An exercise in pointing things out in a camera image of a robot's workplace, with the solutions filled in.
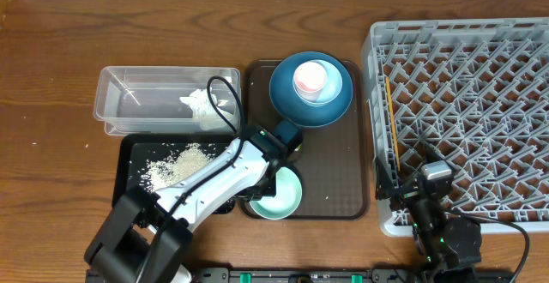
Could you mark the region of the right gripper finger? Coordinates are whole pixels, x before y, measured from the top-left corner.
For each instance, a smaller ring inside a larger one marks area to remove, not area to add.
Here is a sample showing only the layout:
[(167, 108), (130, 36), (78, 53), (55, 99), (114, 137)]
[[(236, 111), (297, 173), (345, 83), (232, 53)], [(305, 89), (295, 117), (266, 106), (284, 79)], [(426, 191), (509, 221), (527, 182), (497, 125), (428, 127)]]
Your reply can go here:
[(419, 134), (419, 144), (420, 148), (423, 150), (425, 162), (427, 164), (442, 160), (442, 157), (436, 152), (437, 149), (426, 140), (424, 133)]
[(377, 175), (375, 197), (377, 200), (391, 198), (395, 194), (395, 186), (391, 181), (391, 177), (379, 157), (376, 157), (374, 162)]

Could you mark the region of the mint green bowl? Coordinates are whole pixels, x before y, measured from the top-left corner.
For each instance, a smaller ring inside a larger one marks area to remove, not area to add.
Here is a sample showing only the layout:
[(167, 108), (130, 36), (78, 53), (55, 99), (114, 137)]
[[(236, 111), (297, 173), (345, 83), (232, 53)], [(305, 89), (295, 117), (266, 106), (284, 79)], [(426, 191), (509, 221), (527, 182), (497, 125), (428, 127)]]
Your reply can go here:
[(259, 201), (251, 201), (250, 206), (260, 217), (268, 220), (281, 220), (290, 216), (301, 203), (303, 190), (298, 175), (287, 167), (282, 167), (275, 175), (276, 193), (264, 196)]

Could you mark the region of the white tissue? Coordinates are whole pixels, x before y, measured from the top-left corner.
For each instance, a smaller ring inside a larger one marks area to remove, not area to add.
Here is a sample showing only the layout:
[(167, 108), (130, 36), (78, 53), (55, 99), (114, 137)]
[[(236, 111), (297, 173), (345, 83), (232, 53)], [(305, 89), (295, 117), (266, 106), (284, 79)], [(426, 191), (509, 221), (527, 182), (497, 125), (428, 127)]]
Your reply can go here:
[(197, 89), (189, 96), (179, 98), (181, 103), (187, 105), (192, 110), (192, 118), (194, 120), (220, 119), (217, 111), (226, 119), (232, 117), (231, 113), (223, 111), (217, 106), (217, 98), (214, 94), (211, 94), (211, 99), (214, 102), (213, 104), (211, 104), (208, 98), (206, 89)]

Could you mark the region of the pink plastic cup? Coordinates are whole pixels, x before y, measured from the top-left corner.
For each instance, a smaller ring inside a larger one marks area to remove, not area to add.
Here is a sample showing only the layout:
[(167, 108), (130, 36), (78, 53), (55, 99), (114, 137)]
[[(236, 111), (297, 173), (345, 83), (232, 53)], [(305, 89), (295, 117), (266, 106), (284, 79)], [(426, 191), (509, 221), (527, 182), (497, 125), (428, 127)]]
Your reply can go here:
[(318, 62), (300, 64), (293, 73), (293, 85), (301, 99), (316, 102), (327, 82), (326, 69)]

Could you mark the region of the white cooked rice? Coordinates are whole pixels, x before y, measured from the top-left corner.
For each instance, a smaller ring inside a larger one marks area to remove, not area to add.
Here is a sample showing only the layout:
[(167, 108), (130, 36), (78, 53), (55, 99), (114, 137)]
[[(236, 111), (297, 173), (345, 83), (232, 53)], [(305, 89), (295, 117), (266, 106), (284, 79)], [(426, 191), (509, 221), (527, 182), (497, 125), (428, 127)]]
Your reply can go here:
[(213, 143), (188, 143), (177, 150), (175, 143), (162, 143), (161, 149), (167, 154), (160, 159), (146, 159), (145, 166), (139, 167), (139, 185), (152, 193), (178, 183), (197, 172), (216, 154), (217, 147)]

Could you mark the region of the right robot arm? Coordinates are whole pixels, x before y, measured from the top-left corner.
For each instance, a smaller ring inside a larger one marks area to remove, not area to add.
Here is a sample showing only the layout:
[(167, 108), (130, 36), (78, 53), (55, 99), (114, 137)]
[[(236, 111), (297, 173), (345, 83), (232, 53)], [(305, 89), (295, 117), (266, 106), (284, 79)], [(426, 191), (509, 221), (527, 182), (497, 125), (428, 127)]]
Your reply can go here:
[(409, 274), (407, 282), (457, 282), (472, 276), (481, 261), (480, 224), (456, 215), (448, 219), (441, 200), (452, 189), (456, 171), (425, 145), (426, 163), (416, 176), (395, 187), (384, 163), (376, 158), (376, 198), (393, 211), (406, 209), (413, 220), (413, 237), (426, 263)]

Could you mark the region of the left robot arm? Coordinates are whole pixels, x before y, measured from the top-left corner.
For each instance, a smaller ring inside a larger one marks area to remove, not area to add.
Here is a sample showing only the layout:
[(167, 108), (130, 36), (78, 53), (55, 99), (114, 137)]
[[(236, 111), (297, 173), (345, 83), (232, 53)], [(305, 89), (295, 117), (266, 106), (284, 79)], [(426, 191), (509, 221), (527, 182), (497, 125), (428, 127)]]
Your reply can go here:
[(88, 246), (84, 260), (107, 282), (189, 282), (183, 259), (194, 230), (223, 203), (247, 190), (260, 196), (302, 143), (288, 121), (273, 132), (245, 126), (222, 154), (177, 183), (148, 193), (126, 190)]

